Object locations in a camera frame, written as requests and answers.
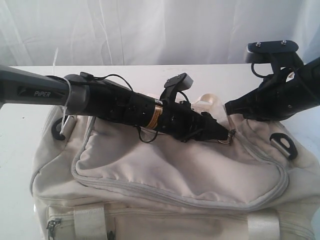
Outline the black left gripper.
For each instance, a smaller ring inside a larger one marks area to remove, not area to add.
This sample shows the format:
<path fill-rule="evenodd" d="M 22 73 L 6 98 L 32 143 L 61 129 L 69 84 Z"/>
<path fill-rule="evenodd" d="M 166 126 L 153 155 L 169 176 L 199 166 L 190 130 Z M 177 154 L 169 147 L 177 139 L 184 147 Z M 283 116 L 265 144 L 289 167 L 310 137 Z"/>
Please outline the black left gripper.
<path fill-rule="evenodd" d="M 229 130 L 219 124 L 209 112 L 196 112 L 187 101 L 160 100 L 162 113 L 157 131 L 177 140 L 227 140 Z"/>

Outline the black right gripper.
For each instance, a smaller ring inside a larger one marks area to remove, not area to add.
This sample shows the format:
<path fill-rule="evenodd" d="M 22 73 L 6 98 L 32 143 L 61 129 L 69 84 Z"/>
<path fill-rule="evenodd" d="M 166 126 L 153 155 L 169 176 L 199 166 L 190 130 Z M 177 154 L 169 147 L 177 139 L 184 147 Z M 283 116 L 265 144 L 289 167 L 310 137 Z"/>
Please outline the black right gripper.
<path fill-rule="evenodd" d="M 254 93 L 225 103 L 228 116 L 241 114 L 258 121 L 283 121 L 304 110 L 304 87 L 293 68 L 283 68 L 275 79 L 260 84 Z"/>

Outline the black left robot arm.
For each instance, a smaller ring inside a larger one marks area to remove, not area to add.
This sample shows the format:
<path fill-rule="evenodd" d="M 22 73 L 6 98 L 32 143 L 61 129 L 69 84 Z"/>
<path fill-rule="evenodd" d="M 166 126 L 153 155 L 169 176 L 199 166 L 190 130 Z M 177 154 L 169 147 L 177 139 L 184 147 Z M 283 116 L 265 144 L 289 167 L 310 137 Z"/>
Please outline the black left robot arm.
<path fill-rule="evenodd" d="M 113 82 L 109 76 L 81 72 L 58 77 L 1 66 L 0 102 L 66 107 L 67 115 L 146 128 L 182 142 L 227 140 L 228 130 L 209 112 L 196 112 L 188 100 L 176 102 L 177 94 L 192 84 L 193 80 L 181 73 L 165 82 L 156 99 L 135 92 L 129 84 Z"/>

